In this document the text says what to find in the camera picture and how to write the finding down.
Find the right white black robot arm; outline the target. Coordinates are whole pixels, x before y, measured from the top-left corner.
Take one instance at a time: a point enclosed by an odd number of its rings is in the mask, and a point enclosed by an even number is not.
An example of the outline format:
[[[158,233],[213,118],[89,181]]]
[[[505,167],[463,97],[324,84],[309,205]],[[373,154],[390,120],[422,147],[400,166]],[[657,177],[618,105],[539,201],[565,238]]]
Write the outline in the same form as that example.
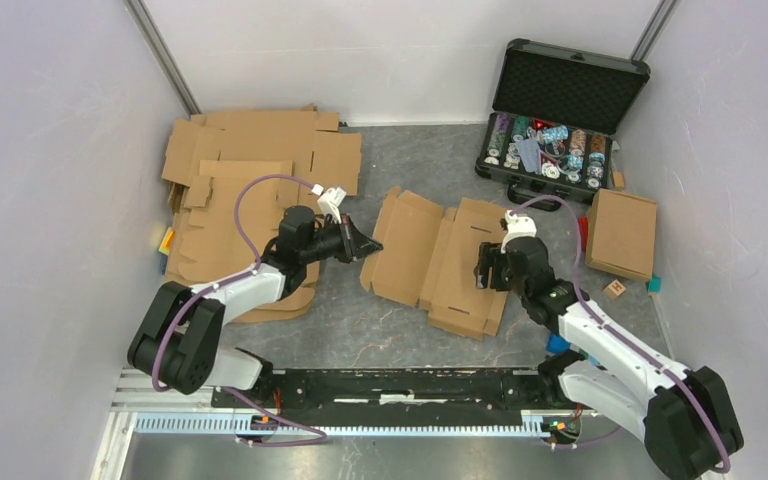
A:
[[[478,288],[515,294],[531,320],[571,344],[538,368],[545,405],[595,409],[634,435],[670,479],[730,470],[744,438],[714,370],[692,370],[632,335],[576,281],[556,276],[536,237],[481,243],[474,274]]]

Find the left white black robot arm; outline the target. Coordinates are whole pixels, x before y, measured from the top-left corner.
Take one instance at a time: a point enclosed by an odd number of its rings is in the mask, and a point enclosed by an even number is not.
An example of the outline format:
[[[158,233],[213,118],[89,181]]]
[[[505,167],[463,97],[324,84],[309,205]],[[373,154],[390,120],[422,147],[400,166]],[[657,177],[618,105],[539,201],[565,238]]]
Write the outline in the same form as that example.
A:
[[[205,385],[232,387],[248,406],[262,407],[274,394],[273,379],[262,373],[267,363],[240,348],[220,348],[223,328],[289,297],[313,263],[330,258],[353,263],[382,249],[347,214],[319,219],[309,207],[291,207],[250,267],[204,284],[164,283],[131,341],[127,363],[149,375],[157,391],[188,395]]]

